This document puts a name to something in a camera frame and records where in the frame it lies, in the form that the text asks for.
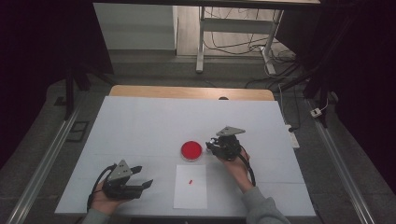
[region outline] table leg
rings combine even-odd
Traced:
[[[270,34],[268,35],[267,43],[265,44],[265,48],[262,48],[262,57],[264,58],[265,61],[265,66],[267,67],[268,74],[269,75],[275,75],[276,71],[275,68],[271,62],[271,57],[269,55],[271,45],[274,41],[274,37],[276,34],[277,26],[279,25],[280,18],[282,16],[283,10],[276,10],[275,16],[274,16],[274,22],[271,27]]]
[[[196,73],[204,72],[204,26],[205,26],[205,7],[201,7],[201,17],[199,20],[199,43]]]

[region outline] gray sleeve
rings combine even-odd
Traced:
[[[108,215],[91,208],[82,224],[106,224],[109,220]]]
[[[242,201],[247,207],[247,224],[290,224],[277,210],[274,199],[264,198],[257,187],[245,192]]]

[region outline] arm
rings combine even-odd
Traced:
[[[112,200],[102,192],[103,181],[96,187],[96,193],[93,195],[91,209],[85,216],[82,224],[106,224],[110,220],[110,216],[117,207],[129,200]]]
[[[250,159],[245,150],[241,152],[242,156]],[[236,158],[234,161],[222,161],[227,171],[233,176],[235,182],[244,193],[242,201],[247,208],[248,224],[282,224],[289,221],[280,213],[275,205],[274,199],[264,198],[259,188],[254,187],[248,179],[248,169],[241,159]]]

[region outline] small red object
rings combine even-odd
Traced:
[[[181,155],[187,161],[196,161],[202,154],[202,147],[197,142],[189,141],[181,147]]]

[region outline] red lid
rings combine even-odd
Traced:
[[[181,147],[181,155],[188,161],[197,160],[202,154],[201,145],[197,142],[190,141],[183,144]]]

